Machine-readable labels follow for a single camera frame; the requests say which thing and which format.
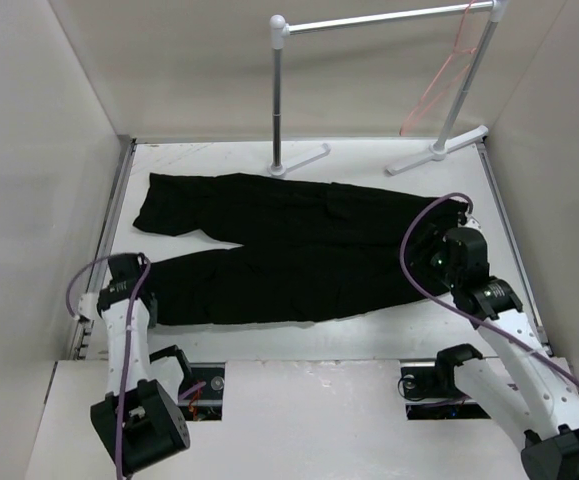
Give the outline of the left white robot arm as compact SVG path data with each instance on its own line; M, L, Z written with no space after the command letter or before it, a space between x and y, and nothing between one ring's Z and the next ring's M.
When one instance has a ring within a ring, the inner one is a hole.
M90 407L90 419L116 477L130 479L190 448L178 400L190 393L194 376L180 348L149 352L158 302L146 286L147 257L112 255L108 268L111 280L95 305L107 332L108 377L105 397Z

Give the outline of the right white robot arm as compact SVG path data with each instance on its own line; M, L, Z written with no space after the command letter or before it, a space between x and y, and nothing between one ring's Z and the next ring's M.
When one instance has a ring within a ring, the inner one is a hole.
M467 316L510 377L462 344L437 354L435 388L473 399L513 441L528 478L579 479L579 387L544 352L513 288L491 275L478 225L445 231L431 225L403 254L405 272L448 288L452 308Z

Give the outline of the black trousers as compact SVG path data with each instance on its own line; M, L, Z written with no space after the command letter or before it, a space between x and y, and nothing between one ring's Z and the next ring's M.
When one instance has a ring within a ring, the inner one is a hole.
M155 262L146 281L167 326L321 322L441 295L399 256L453 228L465 203L340 183L152 174L134 226L212 250Z

